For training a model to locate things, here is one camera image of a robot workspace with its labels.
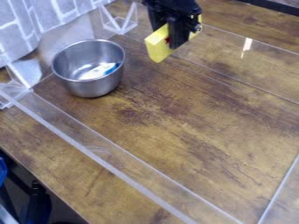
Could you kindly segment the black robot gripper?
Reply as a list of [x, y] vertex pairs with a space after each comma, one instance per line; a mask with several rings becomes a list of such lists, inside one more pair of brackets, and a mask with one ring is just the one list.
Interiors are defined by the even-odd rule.
[[148, 17], [153, 31], [165, 24], [168, 13], [177, 12], [188, 16], [169, 16], [166, 18], [169, 48], [177, 49], [188, 40], [192, 34], [201, 30], [201, 22], [197, 16], [201, 14], [201, 7], [196, 0], [142, 0], [148, 9]]

